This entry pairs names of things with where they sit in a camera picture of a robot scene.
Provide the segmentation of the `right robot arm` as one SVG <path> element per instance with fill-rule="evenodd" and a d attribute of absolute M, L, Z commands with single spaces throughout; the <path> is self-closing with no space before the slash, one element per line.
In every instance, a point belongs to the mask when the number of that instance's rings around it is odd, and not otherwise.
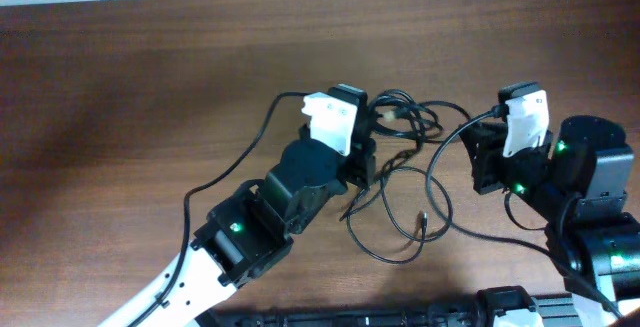
<path fill-rule="evenodd" d="M 461 133 L 473 188 L 518 196 L 547 222 L 546 246 L 565 289 L 616 307 L 639 299 L 639 223 L 624 209 L 634 152 L 623 128 L 589 115 L 565 119 L 557 135 L 511 157 L 504 123 Z"/>

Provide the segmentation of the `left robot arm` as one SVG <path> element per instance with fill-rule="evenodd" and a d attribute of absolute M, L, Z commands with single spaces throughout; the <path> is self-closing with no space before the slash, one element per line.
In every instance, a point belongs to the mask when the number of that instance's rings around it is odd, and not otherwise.
<path fill-rule="evenodd" d="M 248 180 L 208 214 L 178 256 L 104 320 L 106 326 L 193 326 L 291 250 L 333 197 L 371 184 L 375 142 L 364 107 L 305 108 L 311 123 L 262 179 Z"/>

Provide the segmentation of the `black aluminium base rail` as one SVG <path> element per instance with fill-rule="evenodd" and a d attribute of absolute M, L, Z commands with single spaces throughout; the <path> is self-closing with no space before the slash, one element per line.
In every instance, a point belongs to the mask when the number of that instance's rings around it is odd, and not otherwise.
<path fill-rule="evenodd" d="M 521 286 L 480 290 L 430 303 L 401 307 L 216 312 L 195 318 L 195 326 L 217 327 L 493 327 L 580 326 L 567 294 L 531 296 Z"/>

